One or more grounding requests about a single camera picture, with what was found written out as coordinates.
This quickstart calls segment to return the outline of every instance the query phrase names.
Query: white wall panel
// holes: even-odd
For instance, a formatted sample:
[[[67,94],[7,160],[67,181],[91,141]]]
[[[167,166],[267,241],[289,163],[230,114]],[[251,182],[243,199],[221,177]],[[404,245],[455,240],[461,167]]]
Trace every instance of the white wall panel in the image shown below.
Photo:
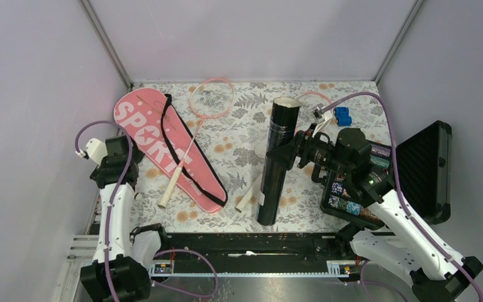
[[[427,1],[379,90],[399,142],[437,119],[452,125],[452,217],[436,230],[483,263],[483,1]]]
[[[50,301],[96,195],[75,134],[124,93],[78,1],[0,1],[0,301]]]
[[[413,0],[93,0],[134,81],[371,79]]]

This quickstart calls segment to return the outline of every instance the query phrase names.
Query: racket handle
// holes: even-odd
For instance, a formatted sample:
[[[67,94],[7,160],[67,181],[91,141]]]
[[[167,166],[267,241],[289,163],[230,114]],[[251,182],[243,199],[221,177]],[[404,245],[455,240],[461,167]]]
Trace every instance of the racket handle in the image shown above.
[[[159,208],[165,209],[165,206],[167,206],[167,203],[169,202],[169,199],[171,198],[171,194],[173,194],[173,190],[175,189],[175,186],[177,185],[177,181],[179,180],[180,173],[182,172],[183,166],[184,166],[184,161],[181,161],[180,164],[175,169],[175,172],[173,172],[173,175],[171,176],[171,180],[169,181],[169,184],[167,185],[167,189],[165,190],[164,195],[162,196],[162,199],[158,203]]]

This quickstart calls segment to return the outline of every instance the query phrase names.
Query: blue toy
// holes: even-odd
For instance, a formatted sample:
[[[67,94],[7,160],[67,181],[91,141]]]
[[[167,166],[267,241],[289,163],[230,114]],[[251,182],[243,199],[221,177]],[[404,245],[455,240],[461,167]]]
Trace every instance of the blue toy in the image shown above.
[[[347,107],[334,108],[334,116],[340,127],[347,127],[353,123],[353,119],[349,116],[349,108]]]

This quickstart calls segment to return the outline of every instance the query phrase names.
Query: racket cover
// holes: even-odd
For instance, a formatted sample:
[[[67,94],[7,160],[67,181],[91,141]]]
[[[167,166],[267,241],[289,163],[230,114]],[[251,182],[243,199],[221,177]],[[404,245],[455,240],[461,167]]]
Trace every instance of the racket cover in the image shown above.
[[[165,111],[162,123],[164,133],[173,146],[175,154],[170,152],[162,135],[160,120],[163,111]],[[192,134],[175,108],[170,103],[167,104],[164,94],[147,87],[129,92],[116,104],[114,119],[117,124],[125,128],[145,156],[171,178],[178,162],[173,158],[184,156],[192,140]],[[219,211],[226,204],[228,196],[197,140],[188,152],[184,167],[188,176],[191,176],[195,182],[181,175],[177,186],[205,212]]]

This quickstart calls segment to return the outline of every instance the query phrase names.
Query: floral tablecloth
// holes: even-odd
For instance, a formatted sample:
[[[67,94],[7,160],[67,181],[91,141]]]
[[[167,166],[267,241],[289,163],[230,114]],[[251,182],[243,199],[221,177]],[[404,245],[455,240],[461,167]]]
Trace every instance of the floral tablecloth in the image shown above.
[[[173,105],[188,127],[195,131],[199,118],[191,113],[187,100],[199,85],[138,84],[173,95]],[[234,83],[234,106],[227,116],[207,120],[196,140],[228,192],[228,202],[219,212],[202,211],[180,189],[176,188],[167,209],[157,206],[169,182],[146,157],[140,163],[136,190],[143,199],[131,208],[131,227],[161,223],[168,232],[335,232],[347,223],[323,214],[319,202],[323,186],[311,182],[312,165],[296,166],[287,173],[277,222],[262,226],[256,222],[257,200],[253,198],[242,213],[234,207],[262,172],[264,160],[254,149],[267,143],[272,100],[278,96],[296,97],[304,92],[318,91],[335,101],[353,92],[378,93],[374,82],[239,82]],[[300,99],[303,103],[298,129],[314,122],[311,108],[328,102],[315,95]],[[370,97],[358,97],[343,103],[350,108],[352,127],[359,127],[373,141],[389,144],[389,132],[382,107]],[[340,127],[335,123],[325,132],[336,138]]]

